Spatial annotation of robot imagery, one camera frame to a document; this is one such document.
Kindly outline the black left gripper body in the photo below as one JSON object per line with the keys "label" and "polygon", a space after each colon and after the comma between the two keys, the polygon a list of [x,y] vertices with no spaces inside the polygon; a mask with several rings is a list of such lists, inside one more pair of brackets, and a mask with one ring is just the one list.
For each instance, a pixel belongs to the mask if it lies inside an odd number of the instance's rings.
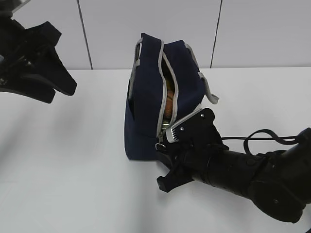
{"label": "black left gripper body", "polygon": [[9,78],[15,67],[21,65],[24,58],[34,58],[35,55],[51,46],[29,49],[23,41],[24,28],[11,17],[0,18],[0,91],[9,92]]}

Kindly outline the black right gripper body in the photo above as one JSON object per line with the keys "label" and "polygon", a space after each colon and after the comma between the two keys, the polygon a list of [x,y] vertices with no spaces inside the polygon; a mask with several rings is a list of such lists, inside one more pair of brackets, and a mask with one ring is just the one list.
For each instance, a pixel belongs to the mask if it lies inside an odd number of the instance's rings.
{"label": "black right gripper body", "polygon": [[164,131],[155,145],[158,160],[169,169],[167,175],[156,180],[161,191],[168,193],[195,180],[210,185],[207,171],[209,161],[219,150],[228,148],[214,126],[214,112],[204,108],[190,114],[197,112],[205,114],[206,117],[197,135],[184,141],[169,143]]}

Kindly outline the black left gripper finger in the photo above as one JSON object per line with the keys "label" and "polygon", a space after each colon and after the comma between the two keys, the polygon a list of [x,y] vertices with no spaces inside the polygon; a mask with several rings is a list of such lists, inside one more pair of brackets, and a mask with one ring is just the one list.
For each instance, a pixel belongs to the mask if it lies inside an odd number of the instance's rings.
{"label": "black left gripper finger", "polygon": [[27,28],[23,32],[23,41],[29,49],[37,49],[43,46],[55,48],[60,37],[61,32],[48,21],[38,26]]}
{"label": "black left gripper finger", "polygon": [[51,103],[58,91],[72,96],[77,82],[62,64],[55,48],[45,48],[34,58],[24,58],[9,78],[9,92]]}

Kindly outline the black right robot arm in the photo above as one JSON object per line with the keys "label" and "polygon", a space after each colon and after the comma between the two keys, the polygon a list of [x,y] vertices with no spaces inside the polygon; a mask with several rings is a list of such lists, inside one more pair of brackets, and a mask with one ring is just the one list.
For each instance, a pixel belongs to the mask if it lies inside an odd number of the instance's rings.
{"label": "black right robot arm", "polygon": [[298,222],[311,202],[310,128],[291,137],[263,129],[267,140],[290,148],[254,155],[252,135],[243,139],[244,152],[231,151],[214,119],[211,109],[199,109],[162,133],[155,149],[169,172],[158,177],[159,189],[170,192],[196,180],[249,199],[276,220]]}

